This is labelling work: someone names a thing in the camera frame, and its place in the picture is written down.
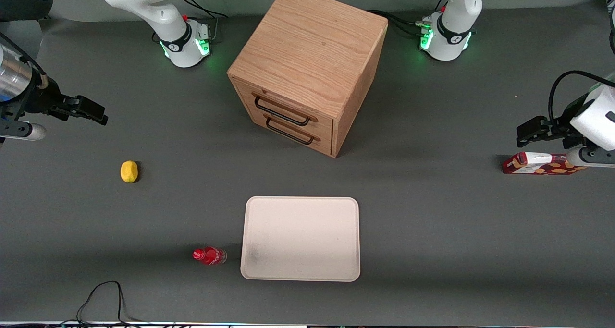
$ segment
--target green indicator light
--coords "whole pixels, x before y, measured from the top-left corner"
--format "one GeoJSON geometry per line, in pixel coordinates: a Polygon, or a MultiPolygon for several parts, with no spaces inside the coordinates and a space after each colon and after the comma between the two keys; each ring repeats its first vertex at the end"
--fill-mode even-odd
{"type": "Polygon", "coordinates": [[[162,47],[162,50],[164,50],[164,56],[169,58],[169,53],[167,53],[167,49],[164,47],[164,45],[162,44],[162,41],[160,42],[160,47],[162,47]]]}
{"type": "Polygon", "coordinates": [[[467,48],[468,43],[470,42],[470,37],[472,37],[472,31],[470,31],[470,33],[467,35],[466,44],[463,45],[463,49],[467,48]]]}
{"type": "Polygon", "coordinates": [[[424,39],[421,41],[421,47],[423,49],[428,49],[431,44],[431,40],[433,39],[433,30],[429,30],[427,34],[423,35],[424,39]]]}
{"type": "Polygon", "coordinates": [[[209,54],[209,41],[194,39],[194,43],[196,43],[198,50],[200,50],[200,54],[204,57],[209,54]]]}

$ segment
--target bottle cap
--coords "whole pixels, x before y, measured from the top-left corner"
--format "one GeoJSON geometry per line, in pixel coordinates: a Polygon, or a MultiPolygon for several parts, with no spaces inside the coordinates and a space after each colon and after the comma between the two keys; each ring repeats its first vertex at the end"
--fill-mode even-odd
{"type": "Polygon", "coordinates": [[[193,252],[193,258],[195,260],[202,260],[205,257],[205,251],[203,249],[196,249],[193,252]]]}

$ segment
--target metal cylinder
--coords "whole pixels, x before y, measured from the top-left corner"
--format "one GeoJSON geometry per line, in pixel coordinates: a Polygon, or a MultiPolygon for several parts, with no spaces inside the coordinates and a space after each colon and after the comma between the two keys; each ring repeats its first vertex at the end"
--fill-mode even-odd
{"type": "Polygon", "coordinates": [[[0,103],[21,94],[32,79],[32,68],[19,61],[19,55],[0,44],[0,103]]]}

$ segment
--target lemon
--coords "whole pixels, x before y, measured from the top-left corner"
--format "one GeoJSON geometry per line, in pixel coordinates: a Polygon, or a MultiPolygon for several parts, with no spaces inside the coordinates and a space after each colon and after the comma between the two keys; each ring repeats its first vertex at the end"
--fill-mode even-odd
{"type": "Polygon", "coordinates": [[[123,181],[127,183],[134,183],[136,178],[139,176],[139,170],[136,167],[136,162],[126,161],[123,163],[120,170],[120,176],[123,181]]]}

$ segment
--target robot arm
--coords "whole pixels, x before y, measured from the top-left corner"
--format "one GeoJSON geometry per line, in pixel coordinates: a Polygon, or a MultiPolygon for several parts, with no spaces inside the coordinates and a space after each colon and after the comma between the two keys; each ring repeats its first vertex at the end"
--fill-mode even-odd
{"type": "Polygon", "coordinates": [[[571,73],[597,79],[601,84],[571,102],[559,118],[536,116],[517,127],[517,146],[562,138],[564,149],[570,149],[567,160],[571,164],[615,168],[615,84],[574,71],[566,72],[556,83],[571,73]]]}
{"type": "MultiPolygon", "coordinates": [[[[0,0],[0,21],[42,19],[52,2],[0,0]]],[[[84,96],[62,94],[34,59],[6,35],[0,33],[0,37],[4,39],[0,43],[0,146],[5,138],[39,140],[45,136],[44,127],[19,120],[25,113],[48,114],[63,121],[73,116],[107,123],[104,107],[84,96]]]]}
{"type": "Polygon", "coordinates": [[[483,0],[448,0],[443,12],[422,19],[428,30],[420,48],[439,61],[456,59],[467,48],[470,30],[482,10],[483,0]]]}
{"type": "Polygon", "coordinates": [[[177,40],[186,31],[186,22],[175,5],[171,3],[154,6],[165,0],[105,0],[114,8],[122,9],[141,17],[156,31],[163,41],[177,40]]]}
{"type": "Polygon", "coordinates": [[[209,28],[195,20],[184,20],[171,3],[154,5],[163,1],[105,0],[112,7],[145,20],[160,37],[160,45],[173,64],[182,68],[193,67],[209,55],[209,28]]]}

